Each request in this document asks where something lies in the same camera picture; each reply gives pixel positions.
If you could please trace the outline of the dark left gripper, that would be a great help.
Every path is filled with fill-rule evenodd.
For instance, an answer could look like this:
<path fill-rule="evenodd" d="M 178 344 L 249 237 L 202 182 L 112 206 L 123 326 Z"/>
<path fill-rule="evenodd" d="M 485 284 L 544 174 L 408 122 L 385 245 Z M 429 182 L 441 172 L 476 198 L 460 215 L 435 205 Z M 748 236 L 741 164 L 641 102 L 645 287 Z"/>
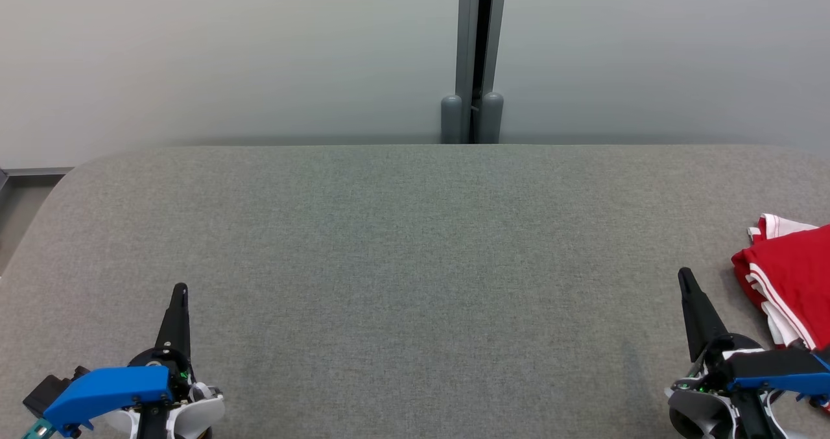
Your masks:
<path fill-rule="evenodd" d="M 134 401 L 130 439 L 213 439 L 213 426 L 224 416 L 219 388 L 195 378 L 191 365 L 189 287 L 176 283 L 158 330 L 155 347 L 142 351 L 130 367 L 161 366 L 169 371 L 169 395 Z"/>

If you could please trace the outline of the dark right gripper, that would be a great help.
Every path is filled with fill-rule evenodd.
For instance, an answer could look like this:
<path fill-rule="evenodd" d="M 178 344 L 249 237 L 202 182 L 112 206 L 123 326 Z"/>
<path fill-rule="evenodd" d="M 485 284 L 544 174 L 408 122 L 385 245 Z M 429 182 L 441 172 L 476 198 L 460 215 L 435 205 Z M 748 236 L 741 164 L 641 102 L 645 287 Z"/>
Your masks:
<path fill-rule="evenodd" d="M 718 369 L 729 356 L 763 351 L 747 336 L 728 330 L 690 268 L 677 274 L 687 346 L 693 365 L 667 389 L 669 419 L 685 439 L 749 439 L 728 383 Z"/>

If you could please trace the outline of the red shorts with white trim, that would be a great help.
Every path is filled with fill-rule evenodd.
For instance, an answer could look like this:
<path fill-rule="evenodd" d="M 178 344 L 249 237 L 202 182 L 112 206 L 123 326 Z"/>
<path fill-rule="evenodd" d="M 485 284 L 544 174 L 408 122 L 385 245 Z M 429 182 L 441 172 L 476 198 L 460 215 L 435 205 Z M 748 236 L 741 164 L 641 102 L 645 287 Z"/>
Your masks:
<path fill-rule="evenodd" d="M 774 345 L 830 346 L 830 224 L 750 243 L 731 262 L 745 295 L 765 315 Z"/>

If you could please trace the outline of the grey metal partition post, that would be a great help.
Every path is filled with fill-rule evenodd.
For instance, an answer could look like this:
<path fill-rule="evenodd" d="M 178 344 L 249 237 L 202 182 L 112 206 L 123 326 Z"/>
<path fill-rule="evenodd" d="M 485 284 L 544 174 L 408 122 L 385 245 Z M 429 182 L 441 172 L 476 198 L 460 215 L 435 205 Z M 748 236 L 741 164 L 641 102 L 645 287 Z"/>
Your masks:
<path fill-rule="evenodd" d="M 444 144 L 500 141 L 504 97 L 495 91 L 504 0 L 458 0 L 455 91 L 441 101 Z"/>

